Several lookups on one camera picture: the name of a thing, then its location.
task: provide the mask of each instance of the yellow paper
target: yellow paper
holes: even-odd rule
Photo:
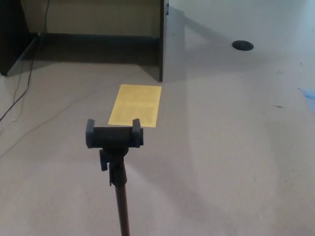
[[[161,86],[121,85],[108,124],[132,126],[132,120],[139,118],[141,126],[156,127],[161,90]]]

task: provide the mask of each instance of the electrical cord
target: electrical cord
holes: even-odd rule
[[[48,15],[48,8],[49,8],[49,5],[50,5],[50,0],[47,0],[47,7],[46,7],[46,11],[45,11],[45,23],[44,23],[44,33],[40,39],[40,43],[39,43],[39,46],[37,48],[37,50],[35,51],[35,53],[33,54],[33,57],[32,57],[32,60],[31,60],[31,65],[30,65],[30,73],[29,73],[29,78],[28,78],[28,84],[27,84],[27,87],[25,89],[25,91],[22,93],[22,95],[16,99],[16,101],[13,100],[13,103],[12,105],[9,107],[9,109],[3,114],[3,116],[0,118],[0,122],[4,119],[4,117],[8,114],[9,111],[11,111],[11,109],[15,106],[15,104],[18,103],[18,101],[20,101],[22,99],[22,97],[27,93],[27,91],[29,90],[29,87],[30,87],[30,83],[31,83],[31,77],[32,77],[32,71],[33,71],[33,65],[34,65],[34,61],[35,61],[35,57],[36,57],[36,54],[38,53],[38,51],[41,49],[42,45],[43,45],[43,42],[44,42],[44,38],[45,38],[45,35],[46,35],[46,31],[47,31],[47,15]]]

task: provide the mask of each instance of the wall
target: wall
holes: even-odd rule
[[[22,0],[31,32],[43,32],[47,0]],[[51,0],[47,32],[159,36],[159,0]]]

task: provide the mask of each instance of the black floor grommet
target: black floor grommet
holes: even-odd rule
[[[238,40],[232,43],[233,48],[240,51],[250,51],[254,48],[254,45],[244,40]]]

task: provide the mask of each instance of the dark wooden desk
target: dark wooden desk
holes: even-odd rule
[[[98,61],[104,63],[135,63],[140,66],[158,66],[158,81],[163,81],[163,61],[164,61],[164,16],[165,16],[164,0],[160,0],[160,37],[129,37],[129,36],[95,36],[91,35],[65,35],[65,34],[47,34],[45,45],[41,51],[45,51],[45,46],[54,47],[58,45],[59,49],[66,49],[66,54],[74,53],[72,57],[63,57],[59,53],[58,57],[54,55],[50,57],[49,49],[40,55],[43,60],[72,60],[80,58],[80,61],[93,60],[91,56],[86,57],[83,53],[88,50],[95,50],[92,54],[98,53]],[[0,73],[7,76],[12,66],[20,59],[21,55],[29,48],[30,43],[36,39],[36,34],[30,33],[25,14],[20,0],[0,0]],[[77,45],[77,49],[72,47],[72,51],[67,45]]]

